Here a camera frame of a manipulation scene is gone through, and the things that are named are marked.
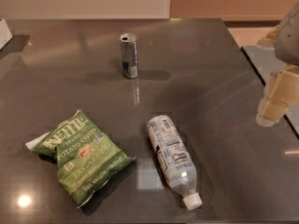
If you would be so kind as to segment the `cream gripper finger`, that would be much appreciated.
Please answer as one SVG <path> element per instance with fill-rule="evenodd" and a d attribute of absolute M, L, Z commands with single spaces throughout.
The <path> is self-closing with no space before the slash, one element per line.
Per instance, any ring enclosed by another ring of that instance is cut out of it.
<path fill-rule="evenodd" d="M 277 37 L 278 28 L 272 28 L 266 35 L 258 40 L 256 46 L 262 49 L 273 49 Z"/>
<path fill-rule="evenodd" d="M 299 100 L 299 66 L 287 65 L 270 73 L 256 115 L 262 127 L 271 127 Z"/>

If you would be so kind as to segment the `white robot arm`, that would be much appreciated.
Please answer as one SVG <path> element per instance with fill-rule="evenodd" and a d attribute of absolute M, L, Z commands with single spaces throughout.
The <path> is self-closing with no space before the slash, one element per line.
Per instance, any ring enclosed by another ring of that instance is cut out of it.
<path fill-rule="evenodd" d="M 299 100 L 299 2 L 266 38 L 272 38 L 276 58 L 286 64 L 270 73 L 257 109 L 256 122 L 271 127 Z"/>

